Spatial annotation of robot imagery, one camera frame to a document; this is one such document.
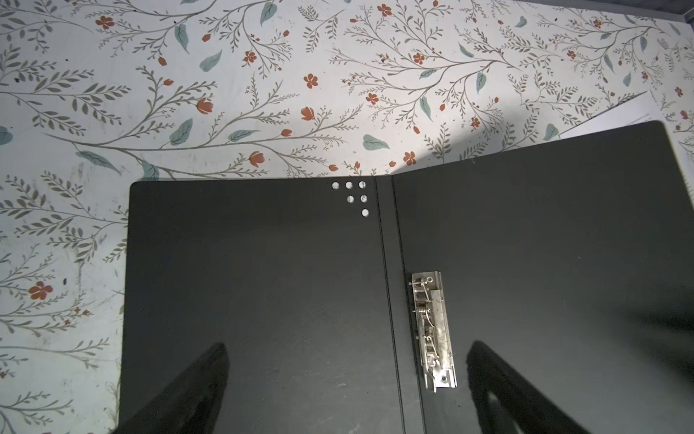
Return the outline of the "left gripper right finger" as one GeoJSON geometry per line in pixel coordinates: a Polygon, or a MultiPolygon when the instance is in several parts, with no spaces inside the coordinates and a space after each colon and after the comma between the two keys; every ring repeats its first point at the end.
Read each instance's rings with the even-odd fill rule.
{"type": "Polygon", "coordinates": [[[484,433],[585,433],[587,430],[502,359],[475,341],[467,379],[484,433]]]}

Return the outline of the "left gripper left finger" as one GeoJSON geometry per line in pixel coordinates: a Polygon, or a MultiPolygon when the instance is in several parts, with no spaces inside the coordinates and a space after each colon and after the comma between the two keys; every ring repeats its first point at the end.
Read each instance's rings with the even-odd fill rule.
{"type": "Polygon", "coordinates": [[[230,370],[227,348],[212,345],[117,433],[212,433],[217,423],[230,370]]]}

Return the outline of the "metal folder lever clip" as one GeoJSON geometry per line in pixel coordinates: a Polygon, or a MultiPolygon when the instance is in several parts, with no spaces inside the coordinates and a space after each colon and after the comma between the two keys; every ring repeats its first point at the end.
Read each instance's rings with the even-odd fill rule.
{"type": "Polygon", "coordinates": [[[425,388],[431,392],[437,392],[438,389],[455,389],[457,374],[441,273],[413,273],[410,287],[425,388]]]}

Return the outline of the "blue folder black inside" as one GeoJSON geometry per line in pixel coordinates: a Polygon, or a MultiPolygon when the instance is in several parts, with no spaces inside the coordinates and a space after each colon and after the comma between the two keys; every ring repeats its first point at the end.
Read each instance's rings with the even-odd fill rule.
{"type": "Polygon", "coordinates": [[[693,430],[693,209],[659,121],[391,176],[139,181],[119,424],[212,345],[212,433],[484,433],[489,345],[587,431],[693,430]],[[410,287],[439,271],[457,388],[410,287]]]}

